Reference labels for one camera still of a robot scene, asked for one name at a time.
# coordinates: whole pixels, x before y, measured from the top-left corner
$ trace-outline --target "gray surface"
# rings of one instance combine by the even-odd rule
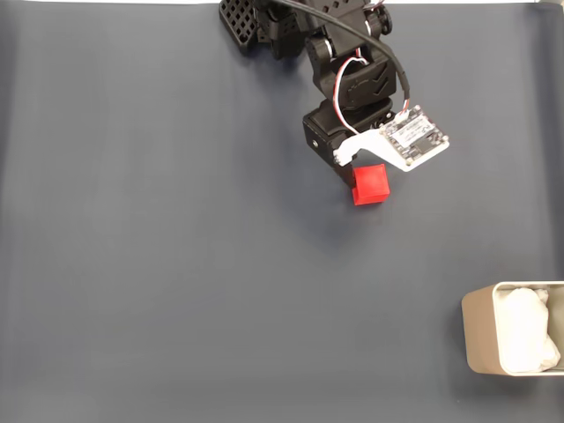
[[[391,7],[452,147],[359,209],[308,62],[216,6],[0,8],[2,423],[564,419],[564,382],[471,372],[459,306],[564,278],[560,8]]]

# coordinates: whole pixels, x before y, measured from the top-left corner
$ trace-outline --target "white cloth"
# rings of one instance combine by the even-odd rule
[[[560,361],[560,352],[548,336],[548,292],[517,288],[496,292],[500,357],[514,373],[542,372]]]

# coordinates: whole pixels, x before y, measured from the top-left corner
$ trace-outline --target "white wire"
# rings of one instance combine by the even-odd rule
[[[359,132],[345,120],[345,117],[343,116],[343,112],[341,111],[341,107],[338,105],[338,94],[341,89],[341,80],[343,79],[343,74],[345,73],[346,67],[352,62],[360,62],[364,65],[368,64],[367,59],[362,57],[362,55],[360,54],[360,48],[356,49],[356,54],[358,57],[349,57],[338,69],[337,77],[335,78],[335,89],[333,90],[333,108],[335,109],[335,113],[337,114],[338,120],[341,121],[341,123],[343,123],[343,126],[345,126],[345,128],[347,128],[353,134],[358,135]]]

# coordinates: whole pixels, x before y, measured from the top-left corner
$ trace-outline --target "cable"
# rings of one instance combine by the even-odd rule
[[[324,20],[325,22],[329,22],[334,26],[338,26],[341,29],[344,29],[348,33],[355,35],[356,37],[360,38],[367,44],[377,48],[379,51],[384,53],[396,66],[396,73],[397,77],[399,78],[399,83],[404,90],[404,99],[409,100],[410,93],[409,93],[409,82],[407,81],[407,76],[405,75],[405,70],[399,60],[397,60],[396,55],[391,51],[391,49],[376,38],[372,38],[361,31],[354,29],[352,26],[348,26],[346,23],[341,22],[339,19],[331,16],[329,13],[325,13],[324,11],[319,11],[313,7],[307,6],[306,4],[298,3],[295,0],[272,0],[274,3],[283,4],[284,6],[290,7],[295,9],[296,11],[303,11],[308,15],[315,16],[319,19]]]
[[[338,94],[341,90],[341,80],[343,79],[343,75],[345,74],[346,67],[352,62],[360,62],[364,65],[368,64],[367,59],[362,57],[360,48],[356,49],[356,57],[349,57],[348,59],[345,60],[343,64],[341,64],[341,67],[338,69],[337,72],[337,77],[335,78],[335,88],[333,88],[333,108],[335,109],[335,113],[337,114],[338,120],[341,121],[341,123],[343,123],[343,126],[345,126],[345,128],[347,128],[353,134],[358,135],[359,132],[346,121],[345,117],[343,116],[343,112],[341,111],[341,107],[338,104]]]

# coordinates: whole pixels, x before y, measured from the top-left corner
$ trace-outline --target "circuit board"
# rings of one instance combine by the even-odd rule
[[[394,119],[380,128],[380,133],[405,159],[407,166],[420,160],[449,141],[419,106],[405,112],[407,116]]]

